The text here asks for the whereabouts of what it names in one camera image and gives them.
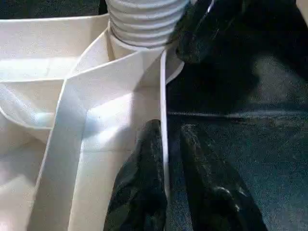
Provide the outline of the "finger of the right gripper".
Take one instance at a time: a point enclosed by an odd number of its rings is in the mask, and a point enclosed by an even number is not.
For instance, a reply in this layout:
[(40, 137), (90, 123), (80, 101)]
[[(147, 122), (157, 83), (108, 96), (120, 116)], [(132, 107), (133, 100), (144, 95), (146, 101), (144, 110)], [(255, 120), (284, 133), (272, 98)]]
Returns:
[(177, 57), (186, 63), (200, 63), (220, 35), (242, 14), (242, 0), (190, 2), (171, 35), (176, 41)]

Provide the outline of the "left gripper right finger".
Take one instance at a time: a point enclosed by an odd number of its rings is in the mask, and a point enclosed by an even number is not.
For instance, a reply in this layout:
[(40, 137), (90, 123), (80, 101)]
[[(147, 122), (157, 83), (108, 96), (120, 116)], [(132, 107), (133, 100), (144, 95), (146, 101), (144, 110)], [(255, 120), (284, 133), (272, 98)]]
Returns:
[(207, 133), (196, 125), (183, 125), (180, 151), (193, 230), (267, 230), (244, 180)]

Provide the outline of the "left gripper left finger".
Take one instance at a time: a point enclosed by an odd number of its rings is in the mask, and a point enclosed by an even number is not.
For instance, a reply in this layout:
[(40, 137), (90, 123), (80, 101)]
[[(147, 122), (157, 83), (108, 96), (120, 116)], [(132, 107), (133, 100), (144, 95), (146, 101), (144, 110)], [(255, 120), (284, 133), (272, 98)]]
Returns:
[(162, 231), (166, 222), (161, 123), (146, 122), (134, 151), (119, 170), (105, 231)]

